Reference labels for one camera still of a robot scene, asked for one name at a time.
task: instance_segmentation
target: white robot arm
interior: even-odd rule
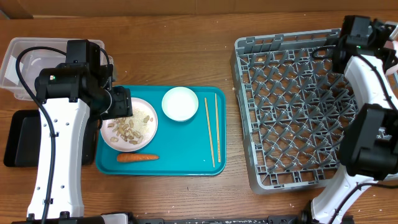
[[[384,72],[382,70],[382,61],[373,56],[365,55],[364,57],[377,68],[380,74],[382,74],[382,79],[387,91],[392,97],[391,100],[396,106],[398,106],[397,98],[394,96],[394,93],[392,92],[391,87],[384,76]],[[345,70],[345,77],[353,87],[359,110],[365,103],[379,104],[383,108],[390,108],[388,102],[386,101],[386,97],[382,92],[377,76],[372,69],[360,58],[350,58]],[[374,180],[373,177],[359,174],[352,177],[348,175],[346,167],[344,165],[340,165],[335,176],[330,180],[330,184],[327,185],[327,187],[319,196],[312,200],[312,218],[318,220],[320,223],[329,224],[341,201],[358,184],[364,183],[377,183],[377,181]],[[370,186],[365,186],[360,190],[357,190],[354,195],[352,195],[344,204],[331,224],[341,223],[346,211],[368,188],[370,188]]]
[[[122,86],[112,88],[113,66],[106,52],[88,40],[69,40],[66,53],[49,47],[32,47],[24,50],[17,61],[26,52],[37,49],[65,54],[66,61],[40,72],[35,80],[36,95],[23,80],[19,63],[16,65],[21,83],[40,108],[41,121],[34,194],[27,220],[17,223],[44,223],[46,219],[81,224],[132,223],[130,213],[83,218],[80,187],[83,139],[87,129],[92,128],[88,123],[132,116],[130,91]],[[107,65],[100,65],[101,52],[107,58]]]
[[[387,78],[384,75],[385,71],[388,69],[388,67],[385,66],[386,64],[385,57],[380,57],[380,55],[377,55],[377,53],[375,55],[372,55],[372,52],[369,49],[372,49],[373,46],[368,46],[369,49],[367,50],[369,51],[361,51],[360,50],[361,46],[359,44],[357,46],[353,44],[355,41],[358,42],[361,41],[358,40],[361,34],[359,34],[358,29],[355,29],[354,27],[356,26],[356,28],[358,28],[359,26],[365,25],[365,30],[366,30],[368,28],[368,25],[365,23],[366,20],[370,22],[369,18],[367,17],[346,16],[345,24],[343,24],[343,30],[341,31],[342,34],[340,37],[341,39],[344,40],[339,41],[340,46],[336,46],[333,48],[334,49],[333,64],[337,63],[337,65],[333,67],[333,70],[337,70],[336,72],[340,72],[338,70],[344,68],[345,66],[344,74],[353,88],[359,111],[361,111],[361,109],[364,106],[366,106],[363,109],[365,111],[361,111],[360,115],[358,115],[356,120],[363,119],[366,115],[368,115],[367,110],[371,110],[373,108],[373,107],[368,107],[368,105],[378,105],[376,107],[378,112],[382,110],[387,110],[388,113],[392,113],[393,116],[395,116],[393,121],[396,121],[397,118],[396,108],[398,107],[398,100],[395,97],[394,93],[392,92],[391,87],[387,81]],[[385,28],[384,30],[386,30],[387,33],[391,35],[390,39],[395,39],[393,35],[396,35],[396,30],[397,30],[396,26],[384,27],[384,24],[383,25],[379,24],[379,25],[380,28],[383,29]],[[374,35],[373,43],[380,41],[376,37],[375,30],[373,30],[373,35]],[[356,50],[352,50],[352,48],[349,49],[350,45],[354,45],[354,48]],[[395,62],[396,64],[397,53],[395,52],[395,50],[393,50],[393,52],[394,52],[394,57],[390,59],[390,62],[392,61],[393,63]],[[347,58],[344,58],[344,56],[342,55],[349,58],[348,63],[346,64],[344,63],[344,60],[346,60]],[[371,156],[376,157],[375,163],[377,163],[377,159],[379,158],[381,158],[379,160],[380,162],[384,162],[385,160],[385,163],[389,162],[391,162],[392,164],[397,163],[396,153],[394,153],[393,150],[389,148],[389,146],[387,145],[383,145],[383,147],[385,148],[381,148],[381,146],[377,144],[373,145],[373,142],[371,142],[371,144],[366,145],[369,146],[369,148],[356,145],[355,141],[359,141],[358,140],[359,134],[356,135],[355,132],[358,129],[368,130],[369,128],[369,132],[372,132],[374,135],[373,138],[375,138],[378,129],[382,128],[380,125],[383,122],[381,120],[379,121],[376,120],[382,119],[382,116],[384,116],[383,112],[374,113],[371,116],[369,116],[370,119],[375,120],[375,123],[379,124],[379,126],[376,129],[374,129],[374,126],[372,127],[373,131],[370,131],[371,127],[370,125],[366,124],[365,122],[360,123],[362,122],[362,120],[357,121],[357,123],[360,123],[359,124],[360,126],[353,127],[353,125],[351,125],[351,127],[349,127],[345,131],[345,139],[340,145],[341,164],[335,176],[330,180],[330,183],[326,186],[324,191],[319,196],[317,196],[312,200],[309,208],[310,211],[308,211],[308,215],[310,213],[310,217],[305,217],[306,221],[304,222],[304,220],[302,220],[302,223],[323,223],[323,224],[339,224],[342,222],[344,223],[343,216],[346,213],[346,211],[361,196],[361,194],[371,186],[371,184],[375,184],[379,180],[384,179],[387,174],[394,174],[397,172],[397,170],[395,169],[383,170],[382,165],[379,166],[380,164],[373,164],[371,158],[365,158],[365,159],[360,158],[363,160],[359,162],[355,161],[359,160],[359,157],[361,156],[365,157],[364,154],[368,153],[369,157]],[[349,147],[348,150],[352,154],[346,153],[347,146]],[[373,153],[372,147],[380,147],[380,149],[378,149],[379,150],[378,152],[380,152],[382,155],[380,156],[377,153],[372,154]]]

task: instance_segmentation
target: clear plastic container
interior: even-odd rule
[[[17,37],[11,40],[0,69],[0,88],[5,88],[14,93],[18,100],[32,100],[21,85],[16,69],[16,58],[29,47],[44,46],[53,47],[64,52],[67,51],[67,42],[73,39],[61,38],[31,38]],[[89,40],[105,49],[104,43],[100,40]],[[33,50],[25,54],[21,60],[21,73],[29,88],[36,94],[34,82],[43,68],[54,68],[58,64],[65,62],[65,56],[51,50]],[[101,64],[106,64],[106,59],[101,54]]]

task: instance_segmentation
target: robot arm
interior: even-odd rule
[[[367,32],[360,32],[369,26],[373,27],[371,39],[368,39],[370,36]],[[345,131],[340,144],[340,167],[324,191],[312,200],[310,208],[307,208],[308,213],[303,213],[305,218],[302,223],[344,223],[346,211],[370,187],[365,185],[349,196],[359,184],[376,183],[388,174],[398,172],[398,151],[395,150],[395,121],[398,114],[392,110],[398,107],[398,100],[384,75],[386,70],[396,65],[396,57],[390,57],[395,56],[396,52],[383,49],[396,30],[396,26],[387,26],[377,20],[370,23],[367,17],[345,17],[340,39],[333,49],[333,71],[341,73],[344,70],[360,112]],[[380,77],[377,77],[374,70],[379,72]],[[391,98],[390,101],[387,101],[385,92]],[[380,129],[392,136],[390,140],[376,138]],[[347,201],[339,209],[347,196]]]
[[[56,136],[48,219],[72,217],[77,223],[129,221],[123,213],[79,218],[84,214],[80,187],[83,139],[93,128],[88,124],[132,116],[130,91],[122,86],[112,88],[113,66],[101,66],[100,53],[100,47],[88,40],[70,40],[65,63],[43,69],[35,80],[36,98],[49,114]],[[49,124],[41,110],[40,120],[39,167],[27,221],[23,223],[36,223],[45,210],[52,148]]]
[[[390,93],[390,96],[392,96],[392,101],[398,106],[397,98],[394,96],[387,80],[384,77],[384,73],[382,71],[382,61],[377,59],[376,57],[364,57],[366,57],[367,60],[375,65],[379,72],[382,74],[388,92]],[[379,81],[376,75],[371,70],[371,68],[366,65],[361,59],[359,59],[358,57],[350,58],[345,71],[345,77],[353,87],[359,110],[361,110],[361,108],[365,104],[379,104],[383,108],[390,108],[386,101],[386,97],[381,90],[381,86],[379,85]],[[373,130],[375,131],[373,135],[376,136],[378,129]],[[342,200],[352,190],[354,190],[354,188],[358,184],[376,182],[377,181],[374,180],[374,177],[369,177],[366,175],[357,174],[354,176],[350,176],[347,173],[346,166],[340,165],[335,176],[330,180],[330,184],[327,185],[327,187],[319,196],[313,199],[311,203],[312,218],[318,220],[320,223],[329,224],[332,216],[335,214],[335,211],[339,207]],[[343,221],[343,216],[346,211],[369,187],[370,186],[365,186],[362,187],[360,190],[355,191],[355,193],[343,205],[341,210],[338,212],[338,215],[333,220],[333,223],[331,224],[341,223]]]

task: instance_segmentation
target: white bowl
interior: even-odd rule
[[[172,88],[162,100],[163,112],[178,122],[189,120],[197,112],[198,106],[197,95],[186,87]]]

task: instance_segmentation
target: gray dish rack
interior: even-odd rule
[[[235,42],[231,68],[255,193],[325,186],[337,170],[343,131],[358,107],[348,81],[331,72],[331,60],[311,54],[339,33],[317,30]],[[380,138],[387,137],[380,133]]]

